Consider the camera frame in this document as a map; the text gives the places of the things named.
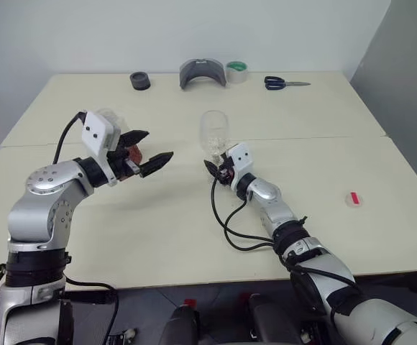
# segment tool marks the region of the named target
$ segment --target red part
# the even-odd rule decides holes
[[[360,204],[360,200],[359,200],[359,197],[357,196],[357,193],[351,192],[351,198],[352,198],[352,202],[355,205],[359,205]]]
[[[192,307],[192,309],[196,309],[197,300],[194,300],[192,298],[186,298],[183,304]]]

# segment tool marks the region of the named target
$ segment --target table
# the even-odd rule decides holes
[[[308,231],[354,274],[417,270],[417,176],[389,138],[247,143],[255,173],[280,187],[297,216],[309,216]],[[211,213],[211,178],[197,144],[154,136],[140,147],[145,158],[163,150],[175,156],[154,175],[103,186],[79,205],[67,275],[118,288],[289,277],[271,250],[243,253],[226,243]],[[0,152],[0,262],[6,259],[7,214],[25,178],[48,164],[54,151],[47,144]],[[60,159],[77,156],[85,156],[83,145],[67,144]],[[361,195],[361,207],[346,205],[350,191]],[[223,218],[240,201],[219,186],[216,203]],[[252,208],[234,217],[232,228],[265,235]]]
[[[311,85],[268,91],[263,83],[267,74]],[[113,109],[130,129],[146,129],[161,140],[197,143],[201,115],[211,109],[229,117],[235,140],[385,134],[340,72],[250,73],[242,84],[223,88],[210,79],[193,80],[184,91],[178,74],[151,74],[150,80],[151,88],[136,91],[128,74],[56,75],[3,146],[55,144],[79,110],[100,108]],[[79,132],[73,130],[65,141],[81,142]]]

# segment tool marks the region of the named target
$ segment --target gray floor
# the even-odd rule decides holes
[[[364,291],[398,305],[417,316],[417,294],[405,288],[364,285]],[[297,321],[305,315],[288,281],[243,282],[216,285],[121,290],[113,334],[138,328],[134,344],[157,344],[175,308],[187,298],[197,300],[203,338],[200,345],[249,341],[244,302],[251,293],[262,293],[281,304]],[[100,344],[113,311],[112,305],[75,303],[74,344]]]

